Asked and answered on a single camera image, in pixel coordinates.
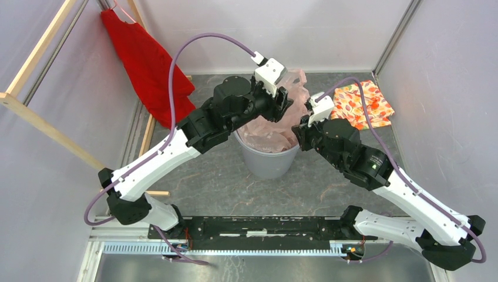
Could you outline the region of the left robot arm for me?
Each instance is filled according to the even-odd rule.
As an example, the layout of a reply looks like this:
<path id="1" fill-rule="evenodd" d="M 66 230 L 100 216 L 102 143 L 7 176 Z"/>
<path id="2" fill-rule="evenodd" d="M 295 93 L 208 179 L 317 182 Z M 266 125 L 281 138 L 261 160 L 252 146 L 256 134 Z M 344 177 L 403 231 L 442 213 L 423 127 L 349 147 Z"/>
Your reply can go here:
<path id="1" fill-rule="evenodd" d="M 184 233 L 179 208 L 147 194 L 148 188 L 189 160 L 228 140 L 237 129 L 262 117 L 280 121 L 293 104 L 280 86 L 272 95 L 255 77 L 230 76 L 213 90 L 213 96 L 172 128 L 155 147 L 119 170 L 99 173 L 107 191 L 110 214 L 122 225 L 144 222 L 159 227 L 170 239 Z"/>

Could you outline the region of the grey plastic trash bin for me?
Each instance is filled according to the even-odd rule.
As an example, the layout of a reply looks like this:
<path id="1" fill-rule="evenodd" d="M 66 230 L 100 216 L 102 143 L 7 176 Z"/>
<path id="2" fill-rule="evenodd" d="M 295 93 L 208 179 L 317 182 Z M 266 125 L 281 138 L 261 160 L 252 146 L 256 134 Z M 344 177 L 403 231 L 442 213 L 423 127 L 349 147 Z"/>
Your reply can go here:
<path id="1" fill-rule="evenodd" d="M 234 136 L 241 145 L 246 167 L 253 175 L 260 179 L 276 179 L 286 174 L 300 148 L 296 145 L 283 152 L 261 152 L 246 145 L 238 132 L 235 132 Z"/>

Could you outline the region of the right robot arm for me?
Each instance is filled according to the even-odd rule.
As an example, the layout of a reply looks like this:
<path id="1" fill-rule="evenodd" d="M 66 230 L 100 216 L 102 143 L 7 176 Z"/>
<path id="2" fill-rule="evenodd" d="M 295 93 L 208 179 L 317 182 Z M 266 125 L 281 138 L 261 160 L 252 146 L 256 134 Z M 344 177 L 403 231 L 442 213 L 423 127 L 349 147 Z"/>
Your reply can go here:
<path id="1" fill-rule="evenodd" d="M 449 271 L 474 262 L 475 252 L 483 250 L 478 240 L 486 224 L 483 218 L 460 214 L 435 199 L 386 153 L 364 145 L 359 130 L 347 120 L 309 123 L 304 116 L 292 132 L 303 151 L 317 152 L 352 184 L 383 197 L 408 215 L 396 219 L 349 206 L 339 220 L 343 238 L 374 236 L 403 244 Z"/>

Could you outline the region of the pink translucent trash bag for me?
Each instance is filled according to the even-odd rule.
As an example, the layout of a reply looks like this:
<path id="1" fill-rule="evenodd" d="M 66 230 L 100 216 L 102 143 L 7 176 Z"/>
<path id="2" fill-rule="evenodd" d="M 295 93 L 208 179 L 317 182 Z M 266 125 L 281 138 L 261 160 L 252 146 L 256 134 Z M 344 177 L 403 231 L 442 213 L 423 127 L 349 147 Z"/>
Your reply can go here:
<path id="1" fill-rule="evenodd" d="M 242 142 L 248 147 L 266 153 L 279 153 L 298 144 L 291 128 L 300 123 L 300 118 L 308 113 L 305 102 L 309 91 L 305 88 L 307 78 L 302 69 L 291 69 L 279 82 L 279 86 L 288 91 L 288 97 L 294 101 L 277 122 L 270 122 L 258 117 L 237 130 Z"/>

